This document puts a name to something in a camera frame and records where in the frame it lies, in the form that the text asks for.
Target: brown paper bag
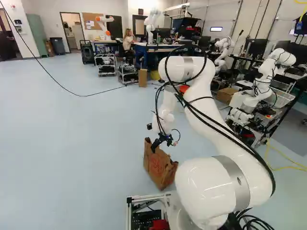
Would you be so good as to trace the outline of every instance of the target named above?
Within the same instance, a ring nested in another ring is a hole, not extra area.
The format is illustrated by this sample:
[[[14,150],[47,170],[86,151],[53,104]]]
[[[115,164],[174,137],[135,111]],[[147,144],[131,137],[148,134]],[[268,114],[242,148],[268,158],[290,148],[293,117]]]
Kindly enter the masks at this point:
[[[144,169],[149,173],[152,181],[160,190],[164,190],[172,184],[178,167],[177,161],[172,161],[170,156],[159,147],[153,153],[150,138],[145,138],[144,145]]]

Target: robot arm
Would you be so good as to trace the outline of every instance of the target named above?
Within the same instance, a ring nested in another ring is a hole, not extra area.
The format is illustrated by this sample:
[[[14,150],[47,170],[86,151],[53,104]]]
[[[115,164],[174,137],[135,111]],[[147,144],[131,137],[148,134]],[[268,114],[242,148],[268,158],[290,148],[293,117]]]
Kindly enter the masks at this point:
[[[106,18],[105,16],[102,17],[96,17],[95,18],[98,25],[101,27],[102,33],[105,37],[105,40],[111,40],[111,33],[106,29],[105,23],[110,23],[114,21],[114,18],[110,16],[109,18]]]
[[[263,74],[261,78],[254,80],[256,86],[255,91],[246,91],[249,96],[243,101],[245,110],[250,112],[256,107],[258,102],[271,96],[272,89],[270,84],[273,77],[276,75],[278,68],[276,64],[283,66],[291,66],[296,62],[296,58],[293,54],[278,48],[270,53],[267,59],[259,67],[258,72]]]
[[[225,37],[215,43],[215,46],[219,49],[222,48],[222,54],[214,61],[215,65],[218,65],[215,68],[215,72],[218,73],[221,68],[226,64],[224,58],[227,57],[229,48],[234,47],[235,44],[230,37]]]
[[[170,57],[167,63],[169,77],[173,81],[184,81],[195,76],[202,66],[202,57]],[[159,73],[163,80],[168,81],[165,74],[165,58],[159,63]],[[179,166],[175,176],[177,193],[182,205],[193,222],[203,230],[221,227],[228,213],[263,204],[270,198],[273,190],[271,177],[264,166],[249,152],[223,135],[228,133],[226,130],[230,128],[221,117],[214,100],[210,98],[210,83],[214,74],[215,66],[207,59],[203,72],[185,92],[184,99],[219,124],[196,113],[215,128],[211,129],[188,107],[185,108],[190,125],[215,144],[219,156],[188,160]],[[159,116],[173,116],[176,103],[174,93],[165,88]],[[159,132],[155,123],[154,115],[153,129]],[[244,145],[232,134],[228,135]]]
[[[151,31],[155,30],[156,21],[161,14],[162,14],[162,12],[159,11],[158,9],[152,9],[150,11],[149,16],[144,20],[144,25],[146,25],[146,31],[148,33],[148,44],[153,43],[154,35]]]

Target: orange part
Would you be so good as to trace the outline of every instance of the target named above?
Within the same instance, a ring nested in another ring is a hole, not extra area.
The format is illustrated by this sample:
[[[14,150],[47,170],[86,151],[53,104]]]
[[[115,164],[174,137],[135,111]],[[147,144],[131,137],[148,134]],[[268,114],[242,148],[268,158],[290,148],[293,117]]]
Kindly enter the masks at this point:
[[[188,88],[189,88],[188,85],[181,85],[179,91],[185,93],[188,90]]]

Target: silver band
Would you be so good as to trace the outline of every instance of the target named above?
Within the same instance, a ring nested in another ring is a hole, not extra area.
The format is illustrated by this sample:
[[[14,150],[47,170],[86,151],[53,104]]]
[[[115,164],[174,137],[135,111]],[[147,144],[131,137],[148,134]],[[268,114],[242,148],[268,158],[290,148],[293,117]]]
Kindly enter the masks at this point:
[[[250,191],[248,182],[238,165],[227,156],[213,156],[216,158],[228,172],[232,184],[235,188],[236,207],[234,211],[241,211],[249,206]]]
[[[194,66],[193,66],[193,58],[192,57],[183,57],[184,61],[184,73],[183,73],[183,78],[182,80],[185,81],[187,79],[190,79],[194,71]]]

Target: trash can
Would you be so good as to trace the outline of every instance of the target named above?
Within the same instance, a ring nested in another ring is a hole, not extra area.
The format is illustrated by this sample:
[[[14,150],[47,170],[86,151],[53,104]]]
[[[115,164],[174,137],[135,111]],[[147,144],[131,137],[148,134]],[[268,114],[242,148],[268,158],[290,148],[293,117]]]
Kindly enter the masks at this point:
[[[56,55],[66,54],[63,44],[63,38],[51,37],[50,42],[52,43],[53,51]]]

